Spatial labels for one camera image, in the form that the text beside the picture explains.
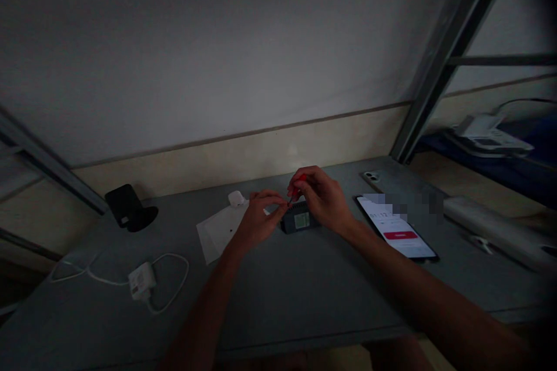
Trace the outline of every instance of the smartphone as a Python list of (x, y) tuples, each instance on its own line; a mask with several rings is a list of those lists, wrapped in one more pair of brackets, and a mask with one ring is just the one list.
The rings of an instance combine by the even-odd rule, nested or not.
[(402, 255), (414, 261), (439, 261), (439, 256), (414, 228), (391, 213), (385, 205), (376, 204), (363, 196), (356, 196), (355, 200), (375, 232)]

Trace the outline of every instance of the red button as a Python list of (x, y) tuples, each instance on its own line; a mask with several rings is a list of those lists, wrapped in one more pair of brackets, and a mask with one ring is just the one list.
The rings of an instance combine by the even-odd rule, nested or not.
[(383, 234), (385, 239), (416, 239), (418, 235), (414, 232), (387, 232)]

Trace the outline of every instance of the red screwdriver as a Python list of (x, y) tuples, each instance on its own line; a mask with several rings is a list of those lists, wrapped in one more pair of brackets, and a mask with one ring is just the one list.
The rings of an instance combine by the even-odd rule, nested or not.
[[(308, 177), (305, 174), (302, 174), (300, 176), (299, 179), (297, 179), (296, 181), (305, 181)], [(292, 203), (292, 200), (294, 198), (298, 199), (300, 196), (302, 190), (300, 190), (298, 187), (294, 187), (294, 190), (292, 191), (292, 197), (290, 198), (290, 201), (288, 202), (288, 205), (290, 206), (290, 204)]]

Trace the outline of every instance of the metal frame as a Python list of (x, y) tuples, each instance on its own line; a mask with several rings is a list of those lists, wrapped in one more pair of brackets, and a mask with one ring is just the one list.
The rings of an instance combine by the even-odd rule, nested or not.
[(450, 57), (447, 60), (450, 66), (482, 66), (482, 67), (507, 67), (507, 66), (555, 66), (555, 54), (520, 54), (520, 55), (486, 55)]
[(13, 245), (16, 245), (20, 248), (27, 249), (28, 251), (36, 253), (37, 255), (43, 256), (44, 258), (47, 258), (55, 262), (58, 262), (62, 259), (62, 255), (52, 252), (47, 248), (43, 248), (41, 245), (37, 245), (36, 243), (28, 241), (22, 237), (14, 235), (13, 233), (8, 232), (3, 228), (0, 228), (0, 239), (9, 242)]
[[(445, 88), (449, 84), (454, 71), (460, 62), (464, 65), (519, 65), (516, 57), (470, 57), (465, 60), (464, 53), (468, 49), (478, 28), (483, 23), (493, 0), (453, 0), (449, 1), (442, 13), (442, 19), (433, 33), (429, 44), (431, 53), (426, 54), (418, 73), (414, 78), (413, 87), (417, 91), (404, 124), (397, 136), (390, 155), (400, 163), (407, 163), (424, 131), (429, 117), (433, 114)], [(539, 56), (522, 56), (527, 65), (545, 65), (537, 62)]]
[(0, 139), (10, 146), (7, 154), (16, 152), (18, 156), (33, 164), (97, 213), (104, 214), (108, 210), (108, 205), (101, 196), (74, 175), (37, 139), (2, 112), (0, 112)]

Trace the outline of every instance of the black phone stand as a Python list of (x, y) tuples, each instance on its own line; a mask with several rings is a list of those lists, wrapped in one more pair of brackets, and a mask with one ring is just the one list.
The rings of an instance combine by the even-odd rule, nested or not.
[(139, 232), (149, 226), (158, 215), (155, 206), (144, 208), (131, 184), (125, 184), (104, 195), (118, 226), (129, 232)]

